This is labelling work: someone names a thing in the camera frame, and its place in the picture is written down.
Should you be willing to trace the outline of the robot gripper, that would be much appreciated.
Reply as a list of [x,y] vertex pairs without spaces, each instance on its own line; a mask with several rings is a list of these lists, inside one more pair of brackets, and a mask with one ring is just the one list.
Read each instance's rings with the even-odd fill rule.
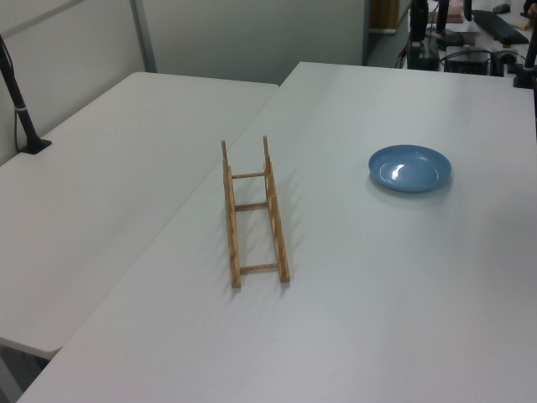
[[425,19],[429,15],[427,0],[412,0],[410,5],[411,40],[423,41],[425,38]]

